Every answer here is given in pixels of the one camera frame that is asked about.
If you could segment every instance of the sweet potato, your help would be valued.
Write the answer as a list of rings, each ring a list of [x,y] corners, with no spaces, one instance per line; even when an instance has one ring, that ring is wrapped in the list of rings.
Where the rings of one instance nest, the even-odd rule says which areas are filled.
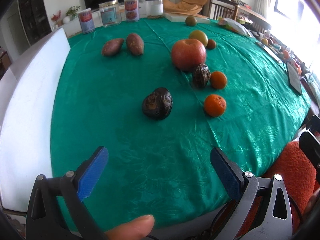
[[[124,43],[123,38],[118,38],[118,39],[113,39],[113,40],[107,41],[103,45],[101,54],[103,56],[114,56],[120,52],[123,43]]]
[[[143,54],[144,42],[138,34],[129,34],[126,42],[128,49],[133,55],[138,56]]]

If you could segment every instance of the blue gripper pad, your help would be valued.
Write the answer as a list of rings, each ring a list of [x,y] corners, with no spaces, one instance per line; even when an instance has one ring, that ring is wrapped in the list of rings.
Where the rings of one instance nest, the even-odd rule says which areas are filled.
[[[78,182],[78,197],[81,202],[90,196],[96,186],[105,166],[108,163],[109,153],[105,147],[101,147],[95,158],[91,161]]]
[[[220,148],[212,149],[210,162],[229,197],[239,201],[242,197],[241,188],[244,185],[242,170],[231,162]]]

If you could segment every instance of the dried black fruit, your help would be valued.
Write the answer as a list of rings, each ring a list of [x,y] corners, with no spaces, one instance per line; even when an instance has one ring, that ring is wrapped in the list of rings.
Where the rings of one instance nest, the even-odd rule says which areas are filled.
[[[192,72],[192,82],[197,88],[204,88],[211,78],[211,73],[208,66],[201,63]]]
[[[172,108],[172,96],[166,88],[157,88],[142,103],[142,112],[152,119],[165,119]]]

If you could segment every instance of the white vase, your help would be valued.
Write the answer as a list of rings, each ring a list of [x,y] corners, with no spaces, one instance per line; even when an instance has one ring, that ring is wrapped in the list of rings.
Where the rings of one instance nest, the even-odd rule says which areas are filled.
[[[66,16],[63,18],[62,22],[63,22],[63,24],[66,24],[66,23],[69,23],[70,20],[71,20],[70,16]]]

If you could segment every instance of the jar with gold lid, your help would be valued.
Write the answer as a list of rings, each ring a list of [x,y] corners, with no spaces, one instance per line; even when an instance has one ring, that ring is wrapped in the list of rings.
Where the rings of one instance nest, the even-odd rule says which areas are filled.
[[[121,23],[118,0],[100,3],[99,9],[101,13],[102,24],[104,27],[109,27]]]

